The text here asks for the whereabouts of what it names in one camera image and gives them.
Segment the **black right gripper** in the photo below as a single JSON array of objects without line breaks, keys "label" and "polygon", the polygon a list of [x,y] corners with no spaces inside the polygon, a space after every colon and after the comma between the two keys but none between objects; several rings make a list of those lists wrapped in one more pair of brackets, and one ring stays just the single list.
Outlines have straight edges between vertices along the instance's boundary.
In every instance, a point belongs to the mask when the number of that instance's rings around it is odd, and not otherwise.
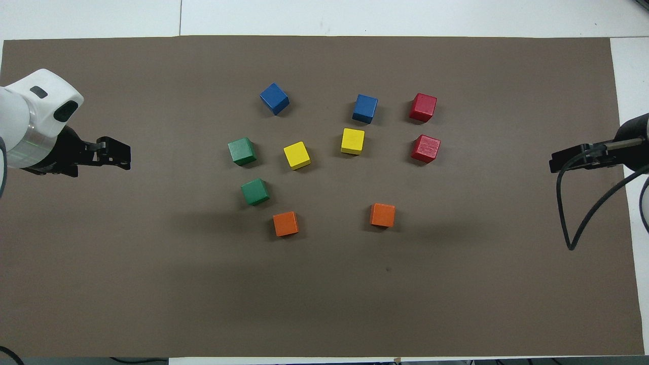
[{"label": "black right gripper", "polygon": [[[624,165],[632,171],[638,171],[647,165],[647,119],[648,114],[630,119],[619,127],[613,139],[594,144],[582,143],[551,154],[549,168],[551,173],[559,173],[562,169],[608,168]],[[570,166],[566,164],[573,157],[590,150],[590,148],[606,146],[605,152],[596,153],[586,159],[575,160]]]}]

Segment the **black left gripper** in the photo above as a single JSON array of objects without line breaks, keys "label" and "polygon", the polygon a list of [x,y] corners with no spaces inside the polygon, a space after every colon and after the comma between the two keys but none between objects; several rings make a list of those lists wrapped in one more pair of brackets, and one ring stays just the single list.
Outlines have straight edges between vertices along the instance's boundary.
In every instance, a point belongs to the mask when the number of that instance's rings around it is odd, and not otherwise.
[{"label": "black left gripper", "polygon": [[80,139],[71,127],[64,127],[50,153],[41,162],[22,169],[35,175],[77,177],[79,165],[116,166],[130,170],[131,147],[107,136],[90,143]]}]

